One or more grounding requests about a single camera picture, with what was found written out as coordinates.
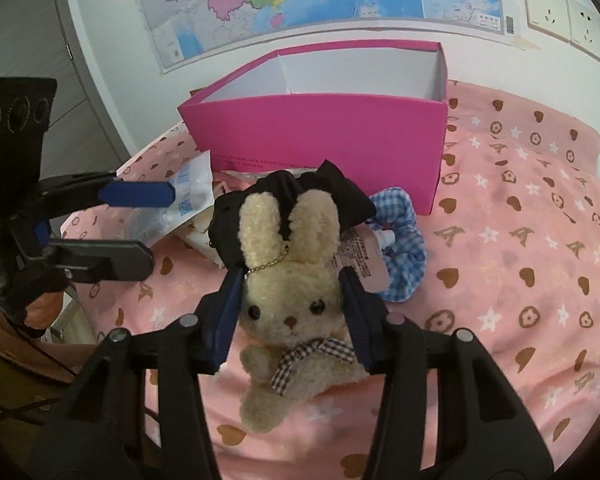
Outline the person left hand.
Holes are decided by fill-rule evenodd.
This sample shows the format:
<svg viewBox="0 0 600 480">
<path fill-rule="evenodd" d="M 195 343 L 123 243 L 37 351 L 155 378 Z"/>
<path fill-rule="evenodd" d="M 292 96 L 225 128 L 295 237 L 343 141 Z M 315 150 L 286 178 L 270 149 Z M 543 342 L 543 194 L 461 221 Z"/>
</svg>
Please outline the person left hand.
<svg viewBox="0 0 600 480">
<path fill-rule="evenodd" d="M 24 325 L 32 330 L 46 330 L 61 314 L 64 306 L 64 292 L 46 292 L 29 304 L 26 309 Z"/>
</svg>

